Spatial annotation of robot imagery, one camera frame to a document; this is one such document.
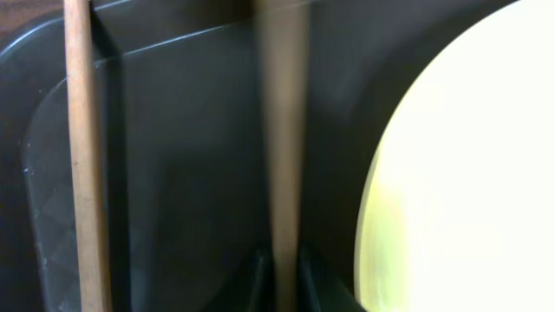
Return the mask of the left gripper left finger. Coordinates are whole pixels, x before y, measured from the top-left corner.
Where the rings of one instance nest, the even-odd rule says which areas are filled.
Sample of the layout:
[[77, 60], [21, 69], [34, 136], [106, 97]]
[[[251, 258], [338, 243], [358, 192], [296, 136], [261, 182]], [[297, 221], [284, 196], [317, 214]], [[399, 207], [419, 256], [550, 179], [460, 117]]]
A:
[[216, 297], [220, 312], [273, 310], [273, 260], [268, 249], [254, 250], [225, 282]]

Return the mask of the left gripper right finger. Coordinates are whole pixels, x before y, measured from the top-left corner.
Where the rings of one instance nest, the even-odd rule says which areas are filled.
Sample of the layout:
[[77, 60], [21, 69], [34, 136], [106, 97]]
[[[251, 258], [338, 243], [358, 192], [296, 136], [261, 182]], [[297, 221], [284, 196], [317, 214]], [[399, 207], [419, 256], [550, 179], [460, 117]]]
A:
[[300, 251], [298, 287], [303, 312], [364, 312], [341, 279], [311, 249]]

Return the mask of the yellow round plate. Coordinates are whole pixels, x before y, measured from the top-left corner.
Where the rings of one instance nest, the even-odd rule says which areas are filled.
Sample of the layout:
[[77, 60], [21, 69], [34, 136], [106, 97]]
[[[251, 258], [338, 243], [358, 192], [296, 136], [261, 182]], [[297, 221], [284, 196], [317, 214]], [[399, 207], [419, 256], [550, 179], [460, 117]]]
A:
[[356, 230], [368, 311], [554, 308], [554, 4], [451, 41], [393, 113]]

